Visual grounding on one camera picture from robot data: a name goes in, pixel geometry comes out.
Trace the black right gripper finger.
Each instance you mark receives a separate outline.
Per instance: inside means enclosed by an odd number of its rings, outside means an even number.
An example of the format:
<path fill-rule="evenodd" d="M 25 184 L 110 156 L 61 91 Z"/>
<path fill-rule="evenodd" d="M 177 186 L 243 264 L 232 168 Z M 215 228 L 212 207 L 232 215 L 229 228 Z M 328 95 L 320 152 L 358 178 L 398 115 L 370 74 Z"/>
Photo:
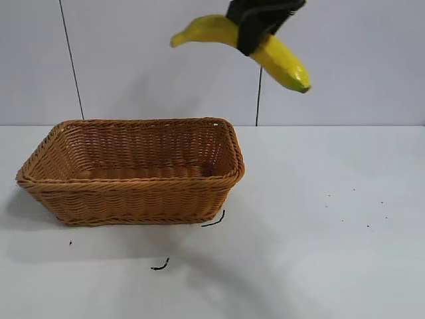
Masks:
<path fill-rule="evenodd" d="M 244 21 L 252 15 L 252 3 L 230 3 L 226 11 L 226 18 L 231 21 Z"/>
<path fill-rule="evenodd" d="M 266 11 L 252 13 L 244 21 L 237 21 L 237 49 L 250 56 L 260 46 L 266 35 L 274 35 L 296 11 Z"/>

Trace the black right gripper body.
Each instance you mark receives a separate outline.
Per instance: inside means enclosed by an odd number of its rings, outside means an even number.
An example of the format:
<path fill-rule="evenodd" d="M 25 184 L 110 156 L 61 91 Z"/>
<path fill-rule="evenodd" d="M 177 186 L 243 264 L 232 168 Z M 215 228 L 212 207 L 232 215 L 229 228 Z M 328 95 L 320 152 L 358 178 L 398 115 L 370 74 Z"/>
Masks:
<path fill-rule="evenodd" d="M 241 0 L 231 1 L 230 11 L 238 14 L 252 14 L 257 12 L 266 11 L 297 11 L 305 5 L 304 0 L 270 0 L 270 1 L 255 1 L 255 0 Z"/>

